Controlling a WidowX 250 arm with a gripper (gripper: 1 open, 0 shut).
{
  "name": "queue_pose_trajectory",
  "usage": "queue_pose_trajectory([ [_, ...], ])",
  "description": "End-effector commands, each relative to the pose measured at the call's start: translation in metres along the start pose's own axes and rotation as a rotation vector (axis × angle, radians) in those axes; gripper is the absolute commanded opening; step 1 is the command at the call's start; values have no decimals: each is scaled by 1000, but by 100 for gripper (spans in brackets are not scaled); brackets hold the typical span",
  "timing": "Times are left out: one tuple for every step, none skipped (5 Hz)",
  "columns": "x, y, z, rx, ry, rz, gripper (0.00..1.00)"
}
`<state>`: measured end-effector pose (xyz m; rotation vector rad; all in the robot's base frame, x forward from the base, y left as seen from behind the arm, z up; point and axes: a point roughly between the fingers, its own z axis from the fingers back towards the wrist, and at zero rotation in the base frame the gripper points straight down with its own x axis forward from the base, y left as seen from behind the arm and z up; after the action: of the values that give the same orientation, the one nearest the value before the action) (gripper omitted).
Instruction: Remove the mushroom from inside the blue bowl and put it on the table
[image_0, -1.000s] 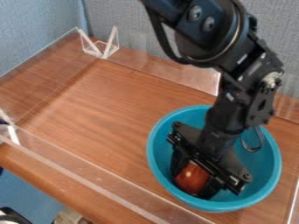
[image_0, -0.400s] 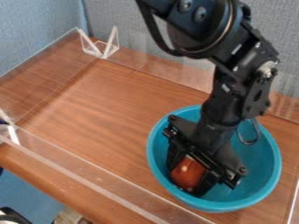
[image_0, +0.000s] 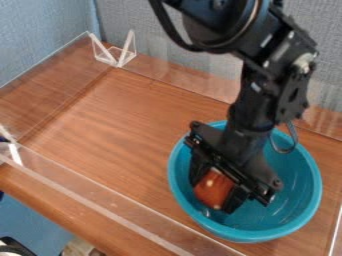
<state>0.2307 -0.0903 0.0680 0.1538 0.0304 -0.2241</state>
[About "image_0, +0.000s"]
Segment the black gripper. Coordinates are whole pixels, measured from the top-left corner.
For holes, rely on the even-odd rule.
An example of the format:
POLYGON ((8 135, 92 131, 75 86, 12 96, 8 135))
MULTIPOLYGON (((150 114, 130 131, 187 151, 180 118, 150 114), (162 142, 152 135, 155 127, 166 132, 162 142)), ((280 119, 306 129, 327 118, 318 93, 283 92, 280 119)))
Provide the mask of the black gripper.
POLYGON ((234 187, 222 207, 227 214, 247 200, 267 206, 283 187, 263 153, 267 135, 267 132, 240 131, 232 123, 223 130, 199 121, 190 124, 184 141, 191 151, 190 183, 195 187, 210 169, 232 180, 234 187))

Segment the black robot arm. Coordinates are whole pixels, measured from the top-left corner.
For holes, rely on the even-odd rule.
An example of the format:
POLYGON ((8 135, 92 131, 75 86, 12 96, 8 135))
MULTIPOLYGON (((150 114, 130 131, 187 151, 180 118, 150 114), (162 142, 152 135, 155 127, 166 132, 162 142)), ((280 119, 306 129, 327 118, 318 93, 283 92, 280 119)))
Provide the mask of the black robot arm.
POLYGON ((282 11, 282 0, 148 0, 174 43, 243 61, 240 91, 223 129, 194 121, 188 180, 198 200, 228 214, 248 200, 268 205, 283 182, 264 147, 279 124, 309 108, 317 43, 282 11))

